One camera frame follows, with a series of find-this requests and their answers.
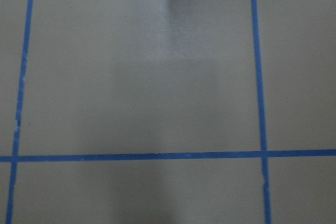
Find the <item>blue tape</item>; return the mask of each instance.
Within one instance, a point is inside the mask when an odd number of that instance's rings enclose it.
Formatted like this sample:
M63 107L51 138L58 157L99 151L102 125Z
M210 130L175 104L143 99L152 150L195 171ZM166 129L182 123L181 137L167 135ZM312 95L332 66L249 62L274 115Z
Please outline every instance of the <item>blue tape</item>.
M207 158L275 158L275 157L318 157L336 156L336 149L289 150L289 151L247 151L247 152L184 152L145 154L87 154L87 155L34 155L17 156L16 162L73 162L73 161L118 161L118 160L160 160L160 159L207 159ZM12 162L12 156L0 156L0 163Z
M261 151L267 151L266 139L266 119L264 107L264 89L262 84L262 67L261 67L261 53L259 42L259 25L258 25L258 5L257 0L251 0L252 11L252 26L253 26L253 44L254 55L256 63L256 79L257 79L257 93L258 93L258 112L259 112L259 131L260 131L260 147ZM269 195L269 174L268 174L268 160L267 156L262 158L262 172L264 177L264 208L265 208L265 223L271 224L271 206Z
M12 162L12 156L0 156L0 163Z
M18 150L19 150L21 114L22 114L23 99L24 99L25 75L26 75L26 69L27 69L27 56L28 56L28 49L29 49L29 36L30 36L30 24L31 24L32 11L33 11L33 0L28 0L27 12L26 12L25 33L24 33L24 41L23 41L23 48L22 48L21 69L20 69L20 77L19 77L19 88L18 88L17 104L16 104L16 115L15 115L16 130L14 132L14 138L13 138L12 166L10 169L11 177L9 179L6 224L12 223L12 216L13 216L14 187L15 187L16 173L17 173L17 156L18 156Z

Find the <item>concrete floor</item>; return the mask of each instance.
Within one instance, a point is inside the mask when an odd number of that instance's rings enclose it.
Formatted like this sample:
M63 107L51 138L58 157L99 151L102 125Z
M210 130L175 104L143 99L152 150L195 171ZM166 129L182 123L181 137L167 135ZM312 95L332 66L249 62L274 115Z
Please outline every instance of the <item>concrete floor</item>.
M10 156L27 0L0 5ZM258 11L269 150L336 148L336 0ZM34 0L31 24L19 155L260 150L251 0ZM264 223L260 160L19 163L13 223ZM335 224L335 168L270 158L273 224Z

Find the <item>floor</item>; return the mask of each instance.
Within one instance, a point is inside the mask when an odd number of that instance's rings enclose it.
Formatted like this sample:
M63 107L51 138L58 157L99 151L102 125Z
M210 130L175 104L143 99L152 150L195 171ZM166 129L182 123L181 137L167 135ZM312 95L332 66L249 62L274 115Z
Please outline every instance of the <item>floor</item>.
M336 0L0 5L0 223L336 223Z

